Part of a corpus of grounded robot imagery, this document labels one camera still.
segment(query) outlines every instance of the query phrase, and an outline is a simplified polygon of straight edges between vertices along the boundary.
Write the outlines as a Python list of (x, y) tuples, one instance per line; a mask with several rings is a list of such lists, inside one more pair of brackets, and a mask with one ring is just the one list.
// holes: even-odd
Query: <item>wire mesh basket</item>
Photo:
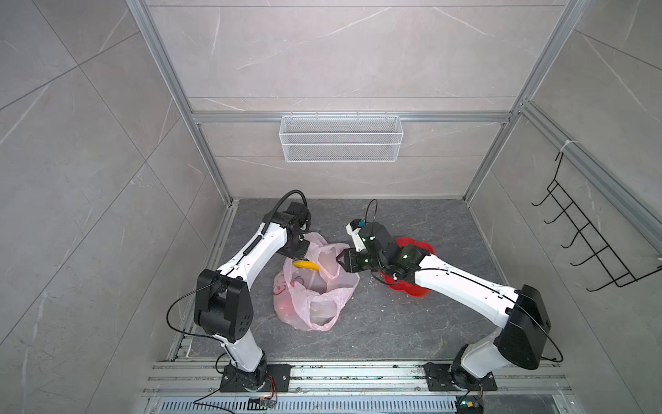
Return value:
[(287, 115), (279, 136), (287, 162), (395, 161), (402, 124), (395, 115)]

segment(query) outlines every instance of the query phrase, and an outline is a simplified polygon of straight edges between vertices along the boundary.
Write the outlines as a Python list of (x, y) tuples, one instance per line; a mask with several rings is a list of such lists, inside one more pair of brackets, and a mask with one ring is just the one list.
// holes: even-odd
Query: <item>wall tile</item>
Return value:
[[(607, 283), (608, 275), (596, 259), (579, 267), (571, 266), (570, 263), (590, 256), (588, 246), (579, 238), (571, 248), (562, 248), (560, 245), (568, 244), (575, 234), (572, 224), (566, 217), (551, 225), (543, 222), (560, 212), (553, 200), (548, 199), (540, 207), (531, 204), (546, 194), (544, 188), (556, 169), (556, 154), (556, 148), (531, 124), (522, 123), (508, 139), (493, 172), (540, 241), (639, 405), (644, 412), (654, 413), (662, 398), (646, 396), (662, 388), (662, 380), (656, 374), (662, 366), (659, 352), (662, 323), (657, 300), (662, 294), (662, 273), (621, 289), (610, 286), (598, 292), (586, 290)], [(564, 161), (557, 179), (635, 275), (656, 269), (659, 253), (572, 164)], [(574, 207), (569, 211), (581, 224), (586, 223)], [(594, 246), (600, 248), (604, 242), (596, 240)], [(600, 257), (612, 273), (620, 276), (625, 272), (611, 253), (602, 253)], [(641, 355), (648, 357), (642, 360)]]
[(594, 0), (577, 30), (662, 68), (660, 19), (658, 0)]
[[(482, 156), (498, 123), (403, 123), (400, 156)], [(278, 123), (206, 123), (205, 137), (216, 156), (283, 157)]]
[(399, 156), (483, 156), (500, 123), (404, 123)]
[(515, 97), (189, 98), (194, 111), (510, 111)]
[(0, 338), (143, 163), (80, 69), (0, 111)]
[(85, 411), (183, 220), (143, 165), (0, 345), (2, 410)]
[(192, 97), (509, 97), (562, 7), (150, 10)]
[[(641, 412), (566, 285), (494, 174), (489, 173), (485, 178), (471, 209), (509, 284), (529, 284), (542, 293), (551, 320), (550, 335), (564, 353), (561, 367), (581, 407), (587, 413)], [(545, 355), (556, 356), (549, 342)]]
[(30, 1), (0, 4), (0, 38), (0, 108), (76, 65)]
[(205, 123), (203, 132), (215, 156), (283, 156), (279, 123)]
[[(207, 248), (184, 220), (175, 241), (145, 293), (108, 365), (89, 413), (130, 413), (144, 388), (154, 361), (164, 360), (175, 333), (164, 319), (178, 297), (193, 290), (204, 266)], [(181, 320), (186, 300), (171, 312), (172, 323)]]
[(218, 194), (214, 180), (207, 174), (186, 216), (207, 248), (214, 238), (224, 211), (223, 199)]
[(147, 0), (151, 6), (551, 6), (564, 0)]
[(143, 157), (179, 118), (177, 106), (140, 34), (81, 65)]
[(400, 157), (396, 162), (285, 162), (280, 157), (216, 157), (234, 197), (460, 197), (480, 156)]
[(138, 32), (124, 0), (34, 0), (78, 63)]
[(175, 123), (147, 163), (186, 214), (205, 179), (207, 167), (184, 121)]
[(653, 85), (662, 70), (575, 32), (534, 101), (662, 215), (662, 99)]

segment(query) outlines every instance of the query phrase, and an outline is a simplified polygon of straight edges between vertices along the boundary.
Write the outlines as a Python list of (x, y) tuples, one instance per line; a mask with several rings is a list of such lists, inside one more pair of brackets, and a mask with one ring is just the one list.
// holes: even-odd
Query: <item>wall hook rack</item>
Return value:
[[(591, 220), (589, 220), (589, 218), (586, 216), (586, 214), (584, 214), (584, 211), (583, 211), (583, 210), (577, 205), (577, 203), (575, 203), (575, 200), (574, 200), (572, 197), (570, 197), (570, 195), (567, 193), (567, 191), (565, 191), (565, 188), (563, 188), (563, 186), (561, 185), (561, 183), (559, 183), (559, 182), (556, 180), (556, 177), (557, 177), (558, 174), (559, 174), (559, 168), (561, 167), (561, 161), (563, 160), (563, 153), (562, 153), (562, 152), (559, 152), (559, 154), (557, 154), (557, 156), (556, 156), (556, 158), (555, 158), (554, 160), (555, 160), (555, 161), (558, 160), (558, 163), (557, 163), (557, 165), (556, 165), (556, 172), (554, 173), (554, 178), (552, 179), (551, 183), (549, 183), (549, 185), (547, 186), (547, 195), (545, 196), (545, 198), (542, 199), (542, 201), (540, 201), (540, 202), (537, 203), (537, 204), (536, 204), (536, 203), (532, 203), (532, 205), (537, 207), (537, 206), (541, 205), (542, 203), (544, 203), (545, 200), (547, 200), (548, 198), (551, 197), (551, 198), (556, 202), (556, 204), (561, 208), (561, 212), (560, 212), (556, 217), (554, 217), (554, 219), (551, 220), (551, 221), (544, 220), (544, 223), (545, 223), (545, 224), (552, 224), (552, 223), (554, 223), (556, 220), (558, 220), (559, 217), (561, 217), (562, 215), (565, 215), (565, 216), (568, 218), (568, 220), (570, 220), (570, 223), (572, 223), (572, 225), (574, 226), (574, 228), (575, 228), (575, 230), (576, 230), (576, 232), (575, 232), (575, 236), (574, 236), (573, 239), (570, 241), (570, 243), (569, 243), (567, 246), (565, 246), (565, 245), (562, 244), (561, 247), (562, 247), (562, 248), (569, 248), (570, 246), (572, 246), (572, 245), (575, 243), (575, 240), (577, 240), (577, 237), (580, 236), (580, 237), (584, 240), (584, 242), (587, 244), (587, 246), (589, 247), (589, 249), (591, 250), (591, 253), (592, 253), (592, 254), (591, 254), (589, 257), (585, 258), (584, 260), (582, 260), (582, 261), (579, 262), (579, 263), (570, 263), (570, 265), (572, 265), (572, 266), (581, 266), (581, 265), (583, 265), (584, 263), (588, 262), (590, 259), (592, 259), (592, 258), (596, 258), (596, 259), (600, 262), (600, 265), (602, 266), (602, 268), (604, 269), (604, 271), (607, 272), (607, 274), (609, 275), (609, 278), (611, 279), (611, 282), (607, 282), (607, 283), (605, 283), (604, 285), (602, 285), (602, 286), (600, 286), (600, 287), (598, 287), (598, 288), (596, 288), (596, 289), (589, 289), (589, 288), (587, 288), (587, 291), (589, 291), (589, 292), (595, 292), (595, 291), (598, 291), (598, 290), (600, 290), (600, 289), (602, 289), (602, 288), (604, 288), (604, 287), (607, 287), (607, 286), (609, 286), (609, 285), (611, 285), (611, 284), (614, 284), (614, 285), (616, 285), (616, 286), (618, 286), (618, 287), (624, 287), (624, 286), (627, 286), (627, 285), (632, 284), (632, 283), (634, 283), (634, 282), (638, 282), (638, 281), (640, 281), (641, 279), (644, 279), (644, 278), (646, 278), (646, 277), (648, 277), (648, 276), (650, 276), (650, 275), (652, 275), (652, 274), (654, 274), (654, 273), (657, 273), (657, 272), (662, 271), (662, 265), (660, 265), (660, 266), (658, 266), (657, 269), (655, 269), (654, 271), (649, 272), (649, 273), (647, 273), (647, 274), (645, 274), (645, 275), (643, 275), (643, 276), (640, 276), (640, 277), (636, 277), (636, 276), (634, 276), (634, 275), (632, 274), (632, 272), (631, 272), (630, 269), (627, 267), (627, 265), (625, 265), (625, 263), (623, 263), (623, 260), (621, 260), (621, 258), (619, 257), (619, 255), (618, 255), (618, 254), (614, 251), (614, 249), (609, 245), (609, 243), (607, 242), (607, 240), (605, 240), (605, 238), (603, 237), (602, 233), (601, 233), (601, 232), (600, 232), (600, 231), (599, 231), (599, 230), (593, 225), (593, 222), (592, 222)], [(568, 200), (570, 200), (570, 202), (569, 202), (565, 207), (561, 204), (561, 202), (558, 200), (558, 198), (556, 198), (556, 196), (553, 194), (553, 192), (554, 192), (556, 189), (562, 191), (563, 194), (565, 194), (565, 196), (568, 198)], [(581, 226), (580, 226), (580, 225), (576, 222), (576, 220), (574, 220), (574, 219), (572, 218), (572, 216), (570, 216), (570, 214), (568, 214), (568, 209), (569, 209), (570, 207), (572, 207), (572, 206), (575, 206), (575, 208), (579, 211), (579, 213), (581, 214), (581, 216), (584, 217), (584, 219), (586, 219), (587, 223), (586, 223), (585, 225), (581, 225)], [(604, 246), (603, 246), (603, 247), (601, 247), (601, 248), (599, 248), (599, 249), (596, 249), (596, 248), (595, 248), (595, 247), (589, 242), (588, 238), (587, 238), (586, 235), (583, 233), (583, 231), (586, 231), (586, 230), (589, 230), (589, 229), (592, 229), (592, 230), (593, 230), (593, 231), (599, 236), (600, 240), (603, 241), (603, 243), (604, 243)], [(616, 277), (616, 278), (612, 275), (612, 272), (609, 271), (609, 269), (607, 268), (607, 266), (606, 266), (606, 265), (604, 264), (604, 262), (602, 261), (602, 258), (599, 256), (599, 254), (602, 253), (602, 252), (604, 252), (604, 251), (608, 251), (608, 252), (613, 253), (614, 257), (616, 257), (616, 259), (619, 261), (619, 263), (621, 263), (621, 265), (622, 265), (623, 268), (625, 269), (626, 272), (625, 272), (624, 274), (622, 274), (621, 276), (618, 276), (618, 277)]]

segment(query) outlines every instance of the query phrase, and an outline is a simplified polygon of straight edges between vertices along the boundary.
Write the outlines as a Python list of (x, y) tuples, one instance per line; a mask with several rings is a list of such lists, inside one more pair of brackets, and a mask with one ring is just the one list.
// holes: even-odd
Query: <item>white robotic arm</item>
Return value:
[(413, 244), (399, 247), (377, 222), (356, 219), (346, 229), (355, 246), (338, 256), (346, 271), (380, 271), (395, 283), (437, 291), (496, 325), (490, 335), (458, 352), (450, 372), (455, 385), (472, 389), (491, 371), (508, 364), (530, 370), (538, 367), (551, 324), (537, 290), (481, 279)]
[[(292, 202), (284, 212), (280, 204), (292, 193), (303, 198)], [(304, 258), (308, 241), (303, 235), (310, 228), (310, 212), (300, 191), (290, 191), (263, 219), (253, 237), (216, 271), (203, 270), (198, 276), (194, 321), (208, 335), (219, 340), (232, 361), (227, 372), (246, 389), (256, 391), (265, 382), (267, 365), (264, 352), (257, 345), (250, 325), (253, 304), (250, 288), (262, 268), (276, 253), (290, 258)]]
[[(250, 288), (257, 275), (275, 254), (304, 258), (308, 242), (303, 234), (310, 227), (310, 212), (292, 203), (277, 212), (291, 191), (279, 200), (258, 227), (255, 235), (216, 271), (203, 270), (198, 277), (195, 323), (219, 340), (230, 356), (232, 372), (248, 390), (262, 387), (267, 365), (250, 325), (253, 306)], [(402, 280), (442, 293), (485, 316), (496, 330), (472, 345), (465, 345), (450, 368), (453, 384), (472, 389), (491, 371), (508, 364), (536, 369), (550, 323), (538, 291), (503, 286), (456, 268), (415, 245), (399, 247), (383, 225), (356, 219), (347, 226), (355, 248), (338, 256), (347, 272), (378, 270)]]

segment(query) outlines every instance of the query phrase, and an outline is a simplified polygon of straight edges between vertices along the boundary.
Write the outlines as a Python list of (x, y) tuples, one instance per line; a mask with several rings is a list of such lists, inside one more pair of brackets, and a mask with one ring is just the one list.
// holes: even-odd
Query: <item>yellow banana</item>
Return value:
[(311, 270), (316, 270), (319, 272), (320, 267), (317, 266), (313, 262), (309, 262), (308, 260), (295, 260), (292, 262), (292, 265), (296, 268), (304, 268), (304, 269), (311, 269)]

